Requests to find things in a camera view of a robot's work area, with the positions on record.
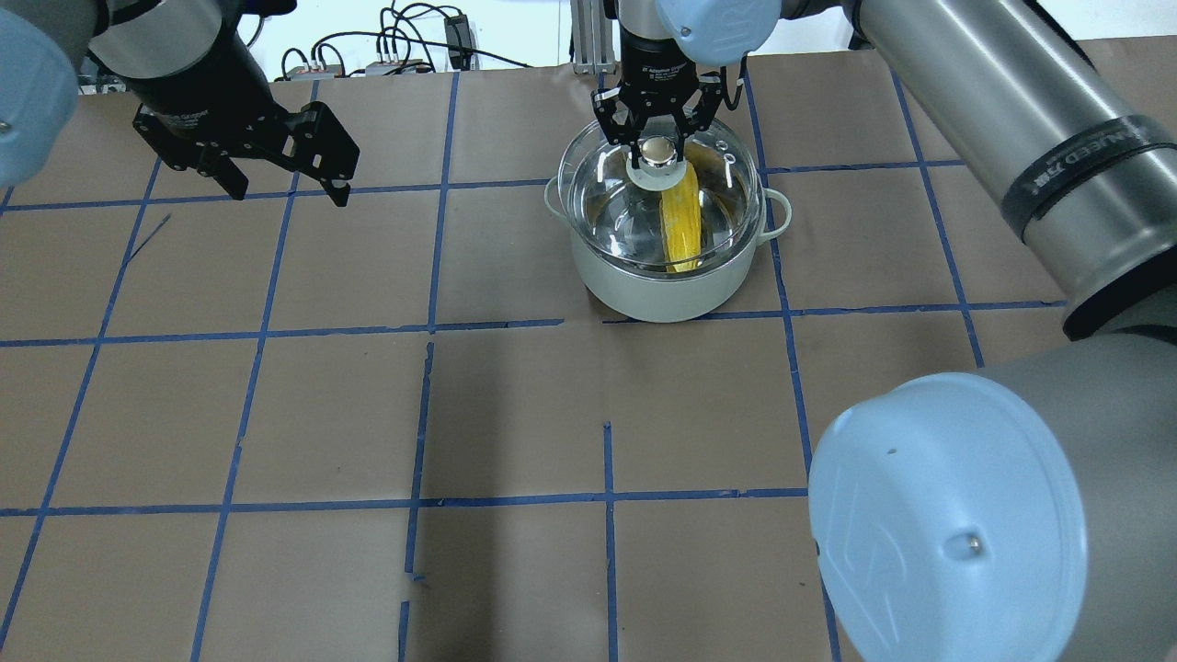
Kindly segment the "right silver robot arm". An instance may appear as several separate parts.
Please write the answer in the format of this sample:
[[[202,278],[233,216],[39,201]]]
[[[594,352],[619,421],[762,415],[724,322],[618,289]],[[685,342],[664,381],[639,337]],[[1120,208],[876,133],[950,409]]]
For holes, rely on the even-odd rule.
[[[842,519],[822,445],[899,400],[975,438],[971,408],[912,404],[945,377],[1064,347],[1062,289],[1020,245],[875,51],[759,57],[740,130],[794,221],[747,294],[652,325],[588,307],[600,368],[592,603],[546,661],[862,661],[811,519]]]

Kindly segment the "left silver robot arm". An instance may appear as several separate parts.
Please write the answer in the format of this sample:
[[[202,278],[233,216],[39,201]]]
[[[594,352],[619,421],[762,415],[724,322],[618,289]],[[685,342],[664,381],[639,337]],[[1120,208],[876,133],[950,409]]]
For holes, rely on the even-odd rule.
[[[294,1],[5,1],[1,181],[36,176],[77,106],[85,59],[140,100],[137,133],[171,168],[194,168],[233,200],[264,160],[311,177],[345,206],[360,151],[324,102],[286,110],[270,92],[240,16],[280,16]]]

